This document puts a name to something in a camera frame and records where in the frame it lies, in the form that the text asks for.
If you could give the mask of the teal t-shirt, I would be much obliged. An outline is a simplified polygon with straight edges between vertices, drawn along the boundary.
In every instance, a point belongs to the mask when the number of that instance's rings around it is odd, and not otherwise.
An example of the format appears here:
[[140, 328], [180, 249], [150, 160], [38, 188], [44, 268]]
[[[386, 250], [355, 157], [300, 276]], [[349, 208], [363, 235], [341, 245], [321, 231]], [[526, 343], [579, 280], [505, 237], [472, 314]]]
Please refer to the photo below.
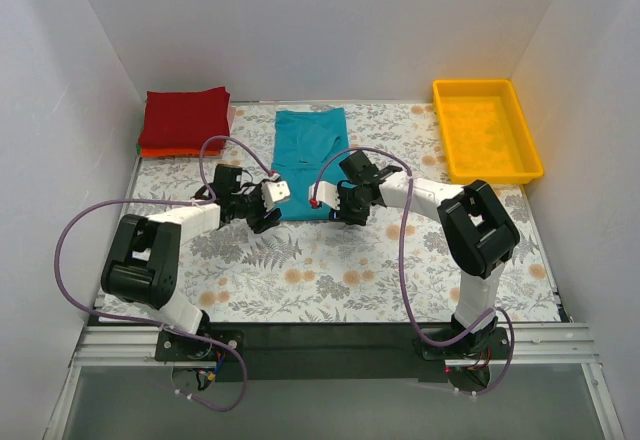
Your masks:
[[336, 184], [344, 179], [337, 162], [326, 162], [349, 147], [345, 111], [333, 108], [321, 112], [282, 110], [275, 117], [275, 146], [272, 169], [285, 180], [291, 192], [280, 206], [283, 221], [326, 220], [330, 209], [311, 207], [309, 187], [319, 174]]

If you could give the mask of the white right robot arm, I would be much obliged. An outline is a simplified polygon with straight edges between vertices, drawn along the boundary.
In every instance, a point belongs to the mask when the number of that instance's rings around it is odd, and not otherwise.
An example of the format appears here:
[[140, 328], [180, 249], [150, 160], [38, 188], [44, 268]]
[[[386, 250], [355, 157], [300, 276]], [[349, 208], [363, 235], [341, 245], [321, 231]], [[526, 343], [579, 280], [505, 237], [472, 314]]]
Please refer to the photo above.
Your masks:
[[333, 221], [365, 225], [374, 206], [398, 208], [438, 222], [448, 251], [460, 269], [459, 299], [450, 325], [418, 334], [431, 349], [471, 356], [485, 352], [494, 335], [499, 280], [520, 242], [520, 234], [492, 187], [476, 180], [451, 185], [416, 178], [401, 163], [378, 168], [364, 149], [339, 164], [345, 177], [319, 182], [312, 200], [330, 206]]

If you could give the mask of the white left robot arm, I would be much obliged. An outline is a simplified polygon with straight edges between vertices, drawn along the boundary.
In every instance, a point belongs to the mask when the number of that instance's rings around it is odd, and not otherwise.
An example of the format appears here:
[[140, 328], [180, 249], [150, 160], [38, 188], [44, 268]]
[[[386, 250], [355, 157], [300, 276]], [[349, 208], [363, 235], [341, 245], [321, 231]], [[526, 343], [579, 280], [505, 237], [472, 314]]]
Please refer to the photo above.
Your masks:
[[205, 336], [208, 315], [179, 291], [180, 252], [189, 242], [234, 220], [256, 234], [279, 224], [279, 205], [290, 199], [284, 179], [273, 174], [243, 182], [243, 169], [219, 165], [213, 181], [192, 200], [162, 213], [123, 216], [101, 275], [101, 289], [134, 306], [136, 316], [109, 314], [110, 320], [151, 325]]

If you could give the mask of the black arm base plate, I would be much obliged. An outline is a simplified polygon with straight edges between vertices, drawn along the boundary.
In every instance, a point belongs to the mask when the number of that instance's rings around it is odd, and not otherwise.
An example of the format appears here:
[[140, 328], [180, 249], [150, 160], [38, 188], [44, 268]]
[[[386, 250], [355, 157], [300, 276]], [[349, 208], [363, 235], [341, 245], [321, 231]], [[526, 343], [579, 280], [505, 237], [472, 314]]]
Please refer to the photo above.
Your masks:
[[203, 334], [232, 346], [251, 380], [416, 379], [444, 383], [446, 364], [508, 357], [498, 327], [484, 348], [464, 354], [459, 342], [442, 351], [423, 345], [407, 323], [211, 323]]

